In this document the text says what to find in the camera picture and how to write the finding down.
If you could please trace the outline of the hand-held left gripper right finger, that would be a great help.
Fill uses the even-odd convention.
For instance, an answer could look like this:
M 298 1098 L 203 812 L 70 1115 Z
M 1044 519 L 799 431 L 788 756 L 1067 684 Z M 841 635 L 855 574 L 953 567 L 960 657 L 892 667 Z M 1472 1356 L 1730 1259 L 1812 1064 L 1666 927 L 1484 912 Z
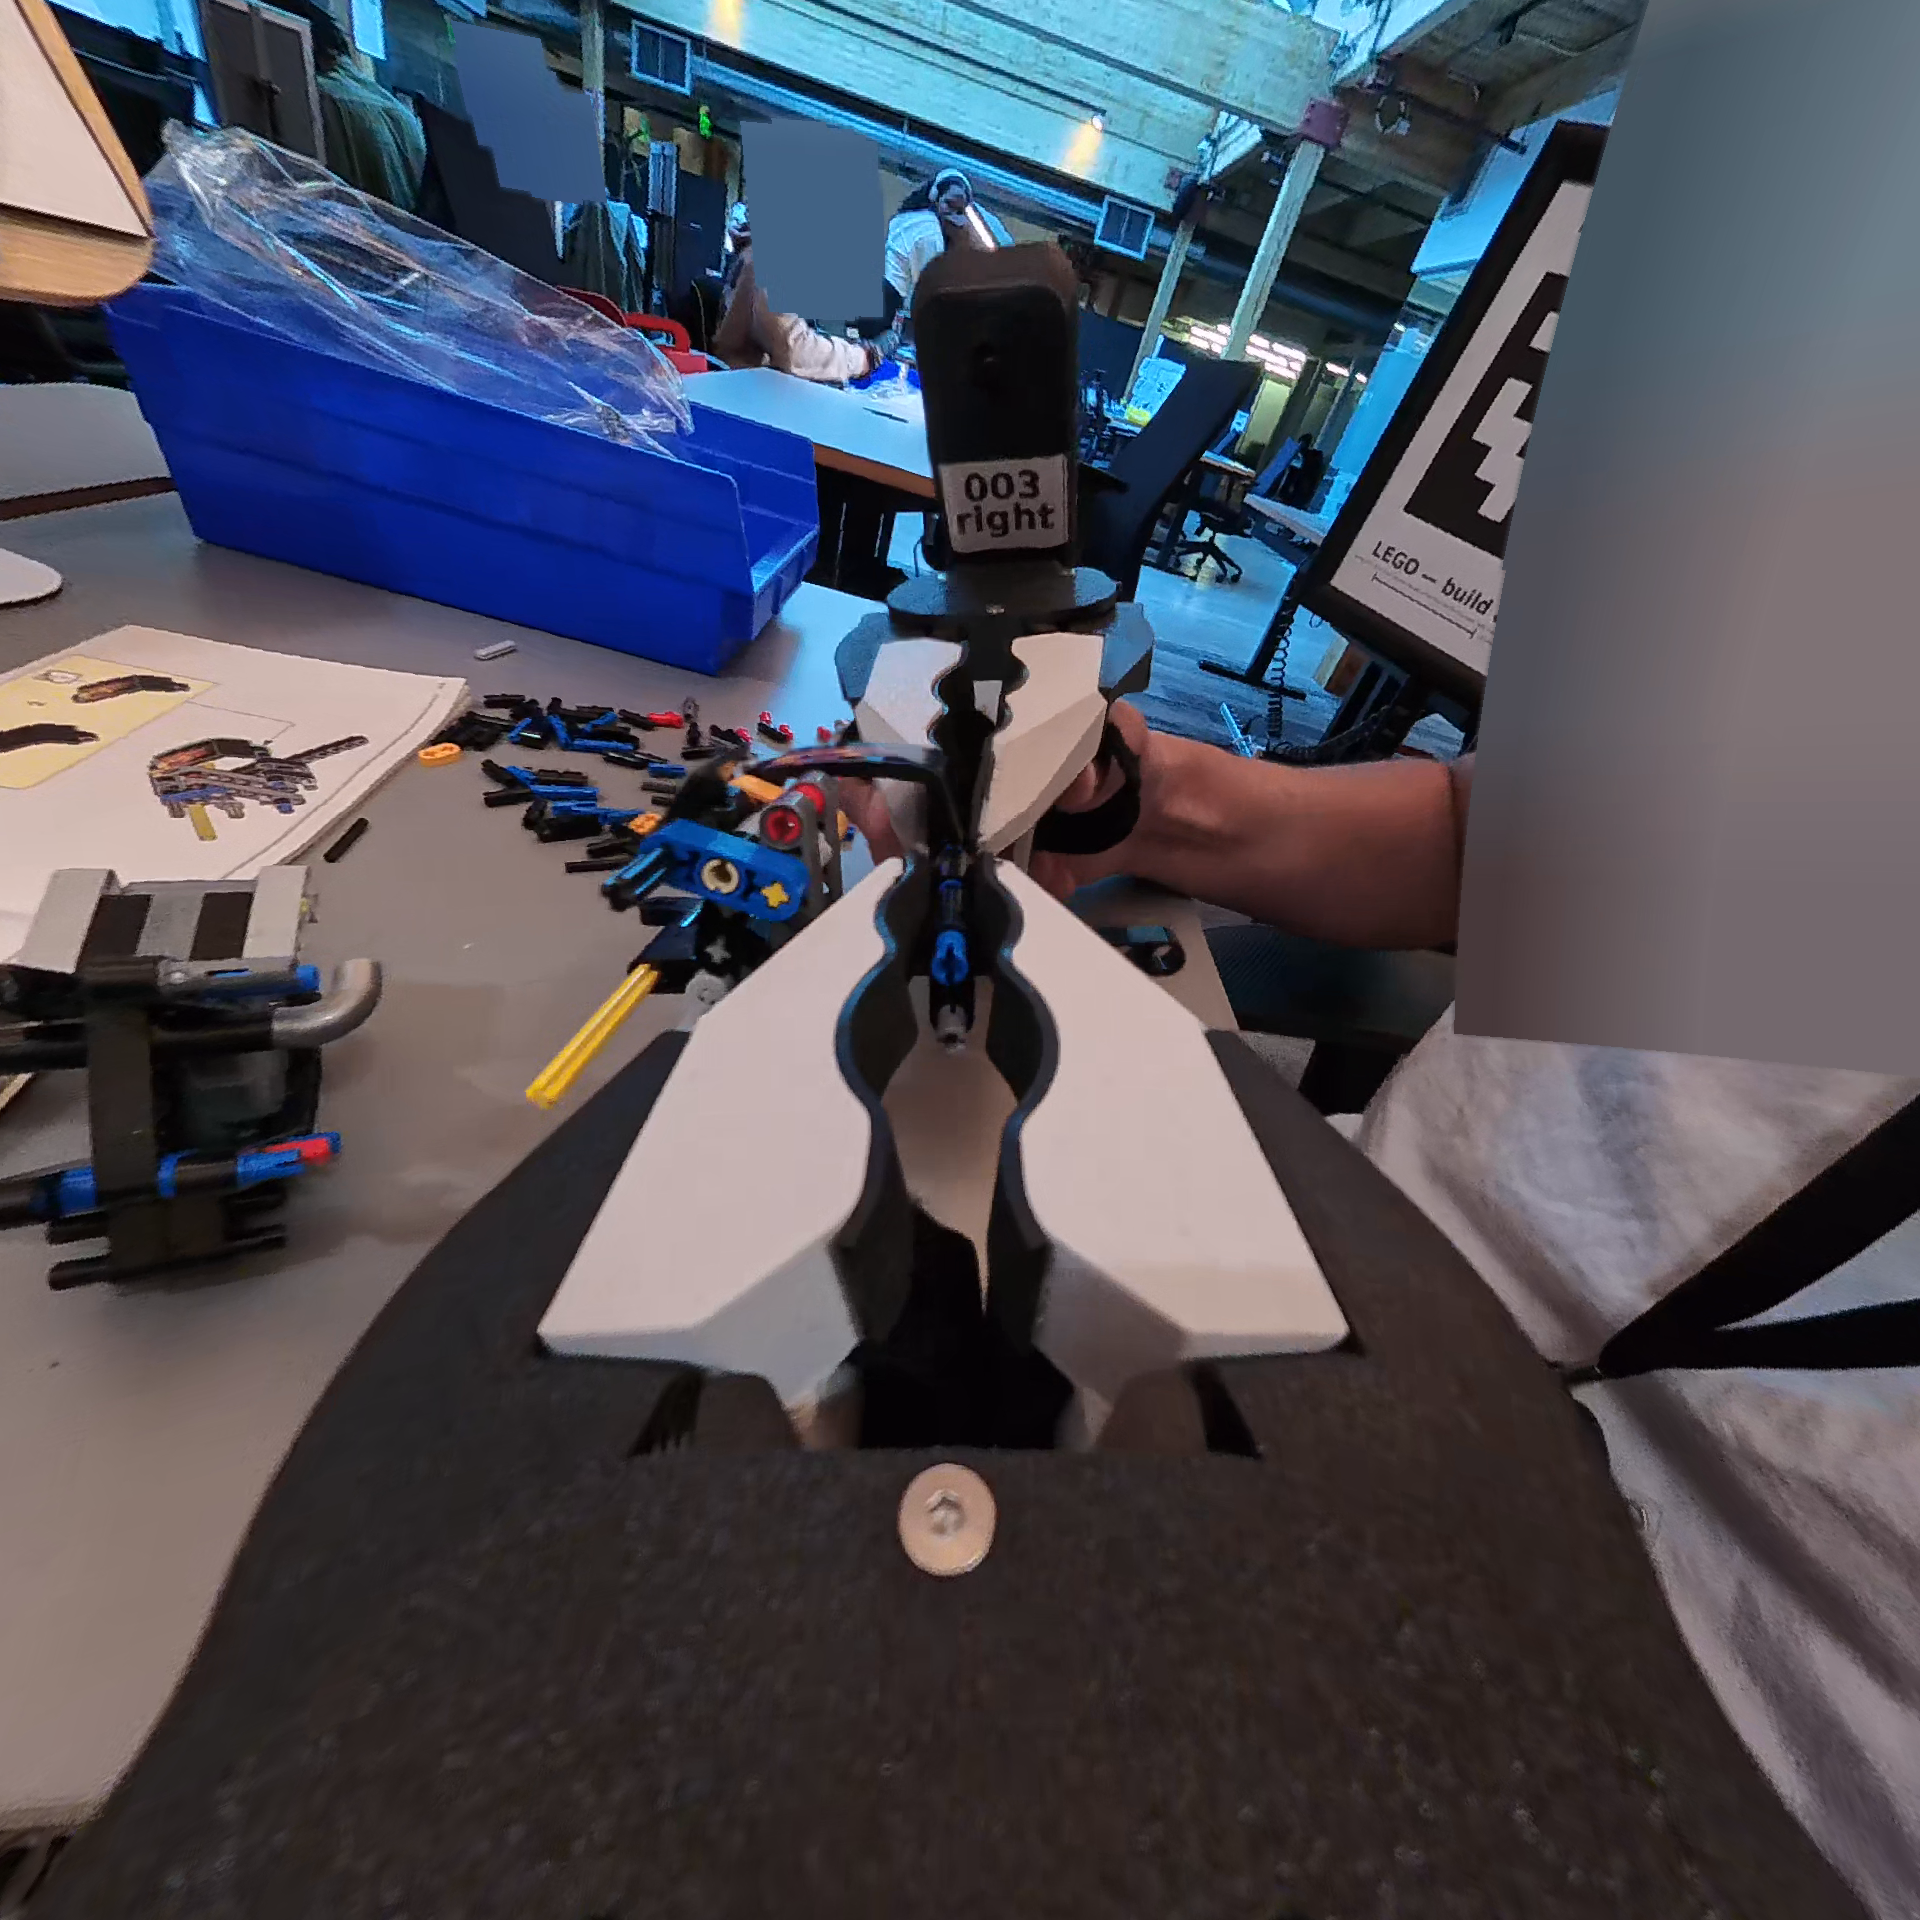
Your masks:
M 1015 1106 L 987 1308 L 1071 1385 L 1090 1447 L 1127 1387 L 1352 1335 L 1217 1033 L 1020 868 L 979 871 L 987 1056 Z

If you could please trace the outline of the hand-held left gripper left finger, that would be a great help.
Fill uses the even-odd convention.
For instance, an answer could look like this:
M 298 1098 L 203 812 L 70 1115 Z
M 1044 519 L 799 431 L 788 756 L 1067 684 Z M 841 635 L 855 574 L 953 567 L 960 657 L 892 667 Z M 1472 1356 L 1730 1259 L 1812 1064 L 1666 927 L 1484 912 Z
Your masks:
M 766 1382 L 804 1442 L 855 1435 L 863 1328 L 832 1267 L 873 1120 L 834 1056 L 882 959 L 887 859 L 691 1031 L 537 1326 L 561 1358 Z

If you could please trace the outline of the black lego sub-assembly flame print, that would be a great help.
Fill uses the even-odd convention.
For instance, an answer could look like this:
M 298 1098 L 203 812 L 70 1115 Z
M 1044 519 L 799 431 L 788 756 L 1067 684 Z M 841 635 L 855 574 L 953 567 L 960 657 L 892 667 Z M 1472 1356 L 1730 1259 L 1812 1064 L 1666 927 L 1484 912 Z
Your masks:
M 854 785 L 899 785 L 920 801 L 916 859 L 928 904 L 903 937 L 910 977 L 928 983 L 934 1038 L 958 1051 L 977 1024 L 986 945 L 971 931 L 977 836 L 963 801 L 966 763 L 934 744 L 848 736 L 807 753 L 718 762 L 683 783 L 672 803 L 618 820 L 593 867 L 612 910 L 665 904 L 668 919 L 633 959 L 619 986 L 548 1059 L 524 1092 L 553 1111 L 644 1001 L 712 1003 L 778 959 L 846 895 L 839 852 Z

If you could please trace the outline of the pile of small lego pins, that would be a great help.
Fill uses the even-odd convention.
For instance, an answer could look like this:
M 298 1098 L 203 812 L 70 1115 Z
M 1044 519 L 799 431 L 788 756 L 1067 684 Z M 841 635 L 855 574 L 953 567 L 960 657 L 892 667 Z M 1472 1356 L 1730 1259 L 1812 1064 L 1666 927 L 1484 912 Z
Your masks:
M 746 826 L 778 794 L 746 769 L 795 744 L 769 712 L 744 730 L 708 727 L 696 703 L 641 712 L 494 694 L 435 734 L 418 762 L 475 762 L 490 809 L 515 814 L 539 847 L 574 849 L 569 874 L 616 878 L 672 818 Z

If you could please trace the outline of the large grey black lego assembly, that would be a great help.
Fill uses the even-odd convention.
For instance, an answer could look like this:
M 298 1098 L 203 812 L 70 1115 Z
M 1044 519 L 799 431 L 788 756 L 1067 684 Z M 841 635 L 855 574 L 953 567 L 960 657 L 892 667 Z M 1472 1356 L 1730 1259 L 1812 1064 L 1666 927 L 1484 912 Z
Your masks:
M 15 1174 L 2 1225 L 51 1249 L 51 1292 L 130 1288 L 263 1257 L 284 1209 L 339 1161 L 322 1050 L 383 1000 L 370 959 L 304 960 L 310 868 L 251 881 L 55 871 L 6 962 L 7 1079 L 79 1073 L 88 1155 Z

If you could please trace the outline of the lego instruction booklet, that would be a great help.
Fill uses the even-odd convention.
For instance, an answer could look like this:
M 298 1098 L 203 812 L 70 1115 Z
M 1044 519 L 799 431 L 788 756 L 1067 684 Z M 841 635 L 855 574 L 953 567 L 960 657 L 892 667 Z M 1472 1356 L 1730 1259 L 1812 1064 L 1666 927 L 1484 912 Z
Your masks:
M 402 674 L 124 626 L 2 676 L 2 959 L 66 871 L 251 881 L 304 858 L 468 704 Z

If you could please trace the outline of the person's right hand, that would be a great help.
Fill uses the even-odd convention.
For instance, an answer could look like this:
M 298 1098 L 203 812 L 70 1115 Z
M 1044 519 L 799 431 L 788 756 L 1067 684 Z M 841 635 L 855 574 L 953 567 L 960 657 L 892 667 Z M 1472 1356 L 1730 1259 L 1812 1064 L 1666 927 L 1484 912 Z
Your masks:
M 1113 878 L 1199 898 L 1199 881 L 1192 876 L 1193 832 L 1184 816 L 1184 775 L 1192 771 L 1196 745 L 1154 731 L 1127 703 L 1108 712 L 1108 727 L 1126 742 L 1138 769 L 1137 828 L 1115 849 L 1096 855 L 1034 849 L 1027 859 L 1030 876 L 1060 902 Z

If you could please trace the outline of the white office table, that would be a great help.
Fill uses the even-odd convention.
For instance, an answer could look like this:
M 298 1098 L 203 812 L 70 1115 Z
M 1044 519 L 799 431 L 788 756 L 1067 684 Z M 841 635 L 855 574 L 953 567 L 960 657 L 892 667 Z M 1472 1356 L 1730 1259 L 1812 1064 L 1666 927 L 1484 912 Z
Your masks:
M 818 558 L 809 578 L 872 602 L 903 578 L 892 564 L 897 519 L 928 516 L 935 484 L 920 392 L 903 379 L 836 388 L 774 369 L 687 375 L 712 412 L 807 441 L 818 499 Z

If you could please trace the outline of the black office chair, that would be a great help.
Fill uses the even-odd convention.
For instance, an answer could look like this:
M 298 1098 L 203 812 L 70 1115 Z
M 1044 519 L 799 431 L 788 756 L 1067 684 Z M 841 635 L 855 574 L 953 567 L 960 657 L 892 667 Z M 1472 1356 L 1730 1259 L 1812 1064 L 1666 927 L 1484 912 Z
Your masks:
M 1163 398 L 1153 422 L 1115 456 L 1108 494 L 1108 564 L 1104 567 L 1123 599 L 1137 598 L 1145 551 L 1170 500 L 1184 494 L 1184 480 L 1210 454 L 1238 412 L 1249 408 L 1263 387 L 1258 364 L 1208 360 L 1187 367 L 1182 379 Z

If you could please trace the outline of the red chair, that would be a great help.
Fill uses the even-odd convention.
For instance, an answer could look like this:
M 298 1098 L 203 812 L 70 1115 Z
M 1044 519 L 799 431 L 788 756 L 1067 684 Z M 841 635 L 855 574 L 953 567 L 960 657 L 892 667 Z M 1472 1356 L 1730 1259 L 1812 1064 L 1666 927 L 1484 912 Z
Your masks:
M 683 375 L 699 375 L 708 371 L 706 355 L 692 350 L 691 336 L 683 329 L 683 326 L 668 318 L 619 312 L 612 299 L 598 292 L 579 289 L 561 290 L 572 299 L 585 305 L 591 312 L 599 314 L 604 321 L 630 332 L 639 332 L 639 336 L 642 336 L 652 348 L 656 348 L 675 371 Z

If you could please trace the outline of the black framed marker sign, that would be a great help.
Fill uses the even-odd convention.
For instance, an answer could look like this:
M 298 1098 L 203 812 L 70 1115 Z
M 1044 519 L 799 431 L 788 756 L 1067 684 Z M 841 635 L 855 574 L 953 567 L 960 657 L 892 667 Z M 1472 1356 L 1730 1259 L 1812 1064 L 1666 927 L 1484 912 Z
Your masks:
M 1484 695 L 1508 523 L 1607 138 L 1553 126 L 1300 574 L 1306 610 L 1468 706 Z

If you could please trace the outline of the blue plastic storage bin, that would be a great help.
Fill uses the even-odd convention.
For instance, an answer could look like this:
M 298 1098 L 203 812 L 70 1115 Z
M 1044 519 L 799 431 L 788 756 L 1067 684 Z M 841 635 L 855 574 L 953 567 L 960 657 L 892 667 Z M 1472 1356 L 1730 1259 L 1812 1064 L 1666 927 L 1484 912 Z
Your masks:
M 356 367 L 140 284 L 106 308 L 196 540 L 715 676 L 818 558 L 812 446 L 675 454 Z

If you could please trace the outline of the clear plastic bag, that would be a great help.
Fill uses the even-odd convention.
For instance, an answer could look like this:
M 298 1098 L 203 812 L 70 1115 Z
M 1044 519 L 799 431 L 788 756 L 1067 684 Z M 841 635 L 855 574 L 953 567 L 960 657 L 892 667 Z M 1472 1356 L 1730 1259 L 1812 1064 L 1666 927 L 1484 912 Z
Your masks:
M 223 321 L 610 443 L 692 431 L 660 350 L 306 156 L 169 124 L 145 187 L 158 278 Z

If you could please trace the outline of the person in white shirt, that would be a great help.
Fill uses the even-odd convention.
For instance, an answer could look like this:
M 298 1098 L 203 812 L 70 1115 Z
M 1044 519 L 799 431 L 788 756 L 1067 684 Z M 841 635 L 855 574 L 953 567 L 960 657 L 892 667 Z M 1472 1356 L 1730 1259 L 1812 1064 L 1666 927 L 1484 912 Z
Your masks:
M 1442 1012 L 1352 1138 L 1542 1356 L 1580 1366 L 1914 1098 L 1872 1073 L 1460 1038 Z M 1916 1368 L 1582 1400 L 1729 1722 L 1863 1906 L 1916 1915 Z

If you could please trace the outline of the wooden edged board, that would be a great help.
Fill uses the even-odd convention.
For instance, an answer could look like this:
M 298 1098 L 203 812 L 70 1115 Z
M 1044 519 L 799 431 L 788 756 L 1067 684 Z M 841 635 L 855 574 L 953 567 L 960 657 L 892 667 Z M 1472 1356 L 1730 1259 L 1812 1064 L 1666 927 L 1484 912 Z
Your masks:
M 2 4 L 2 299 L 94 306 L 153 263 L 153 210 L 43 2 Z

